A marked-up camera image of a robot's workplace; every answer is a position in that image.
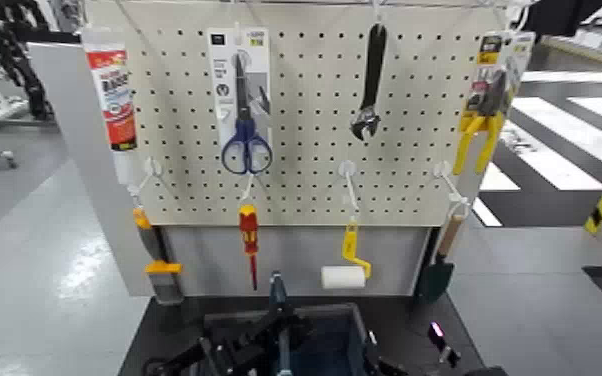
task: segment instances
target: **scissors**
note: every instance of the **scissors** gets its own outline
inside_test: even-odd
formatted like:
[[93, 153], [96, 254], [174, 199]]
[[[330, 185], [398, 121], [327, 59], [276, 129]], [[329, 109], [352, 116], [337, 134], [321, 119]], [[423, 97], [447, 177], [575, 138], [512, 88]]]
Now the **scissors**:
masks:
[[273, 150], [257, 132], [250, 113], [247, 79], [240, 56], [236, 55], [236, 134], [222, 149], [222, 163], [229, 172], [245, 175], [265, 171], [273, 162]]

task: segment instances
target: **red screwdriver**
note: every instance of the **red screwdriver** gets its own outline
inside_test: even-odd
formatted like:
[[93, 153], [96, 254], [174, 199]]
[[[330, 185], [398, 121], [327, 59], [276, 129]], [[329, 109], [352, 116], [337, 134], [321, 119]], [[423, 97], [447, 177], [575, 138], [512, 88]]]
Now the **red screwdriver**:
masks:
[[257, 290], [257, 209], [254, 205], [242, 205], [240, 207], [240, 232], [245, 243], [245, 254], [250, 256], [250, 274], [252, 275], [252, 288]]

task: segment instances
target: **scissors blade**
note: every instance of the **scissors blade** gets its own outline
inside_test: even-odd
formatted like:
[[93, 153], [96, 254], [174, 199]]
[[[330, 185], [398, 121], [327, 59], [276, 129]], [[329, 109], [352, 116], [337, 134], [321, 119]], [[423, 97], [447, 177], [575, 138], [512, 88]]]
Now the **scissors blade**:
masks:
[[247, 78], [243, 70], [243, 63], [240, 61], [240, 55], [236, 54], [236, 101], [238, 103], [239, 119], [251, 119], [250, 105], [247, 98]]

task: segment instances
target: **gray floor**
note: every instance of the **gray floor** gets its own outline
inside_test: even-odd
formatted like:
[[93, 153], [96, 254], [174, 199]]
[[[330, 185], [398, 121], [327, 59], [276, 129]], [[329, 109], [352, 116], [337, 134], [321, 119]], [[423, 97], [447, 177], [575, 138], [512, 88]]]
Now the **gray floor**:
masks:
[[[3, 84], [1, 90], [10, 95], [18, 93], [18, 89], [10, 85]], [[67, 158], [65, 143], [57, 128], [0, 128], [2, 150], [12, 151], [19, 167], [10, 169], [0, 161], [0, 219], [53, 175]]]
[[582, 228], [465, 226], [450, 296], [488, 365], [510, 376], [602, 374], [602, 265]]
[[128, 296], [73, 163], [0, 221], [0, 375], [116, 374], [147, 301]]

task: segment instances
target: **purple light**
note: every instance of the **purple light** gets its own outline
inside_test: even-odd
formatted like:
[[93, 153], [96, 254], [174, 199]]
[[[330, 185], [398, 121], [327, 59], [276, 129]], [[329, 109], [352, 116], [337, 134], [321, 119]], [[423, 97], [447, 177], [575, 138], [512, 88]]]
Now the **purple light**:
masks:
[[435, 321], [432, 321], [432, 329], [434, 329], [437, 336], [443, 337], [443, 330], [441, 330], [441, 327]]

